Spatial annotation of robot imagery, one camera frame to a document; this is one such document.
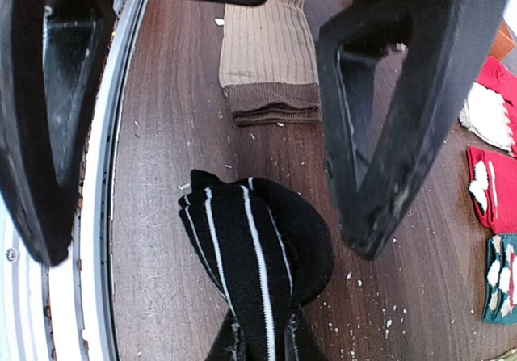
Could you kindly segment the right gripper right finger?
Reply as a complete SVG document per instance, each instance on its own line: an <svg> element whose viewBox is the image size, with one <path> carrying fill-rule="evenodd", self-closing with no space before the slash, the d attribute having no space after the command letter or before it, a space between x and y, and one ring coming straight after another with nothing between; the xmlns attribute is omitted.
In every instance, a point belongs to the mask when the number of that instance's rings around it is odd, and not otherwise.
<svg viewBox="0 0 517 361"><path fill-rule="evenodd" d="M294 309L284 331L284 353L287 361L326 361L301 308Z"/></svg>

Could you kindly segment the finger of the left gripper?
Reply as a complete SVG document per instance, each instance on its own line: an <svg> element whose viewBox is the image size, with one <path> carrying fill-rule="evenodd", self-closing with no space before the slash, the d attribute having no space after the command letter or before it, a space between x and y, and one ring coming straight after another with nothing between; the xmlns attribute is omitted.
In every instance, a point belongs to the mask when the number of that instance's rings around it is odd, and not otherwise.
<svg viewBox="0 0 517 361"><path fill-rule="evenodd" d="M32 258L67 259L114 0L1 0L1 194Z"/></svg>
<svg viewBox="0 0 517 361"><path fill-rule="evenodd" d="M507 0L351 0L327 21L317 71L330 189L344 243L373 260L418 194L488 57ZM407 54L371 142L375 71Z"/></svg>

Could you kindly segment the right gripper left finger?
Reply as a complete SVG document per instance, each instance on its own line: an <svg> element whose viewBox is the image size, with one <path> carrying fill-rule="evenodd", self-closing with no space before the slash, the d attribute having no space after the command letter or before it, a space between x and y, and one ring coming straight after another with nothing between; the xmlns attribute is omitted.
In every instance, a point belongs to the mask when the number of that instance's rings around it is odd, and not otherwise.
<svg viewBox="0 0 517 361"><path fill-rule="evenodd" d="M231 312L227 312L206 361L246 361L244 332Z"/></svg>

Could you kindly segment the black white striped sock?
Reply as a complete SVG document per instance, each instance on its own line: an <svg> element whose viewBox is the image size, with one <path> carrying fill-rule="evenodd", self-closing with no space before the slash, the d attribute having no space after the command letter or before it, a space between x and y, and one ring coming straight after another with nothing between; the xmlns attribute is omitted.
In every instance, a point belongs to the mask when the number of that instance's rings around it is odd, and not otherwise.
<svg viewBox="0 0 517 361"><path fill-rule="evenodd" d="M179 216L205 271L246 341L246 360L286 360L284 331L296 308L330 281L327 223L299 194L266 178L232 183L191 172Z"/></svg>

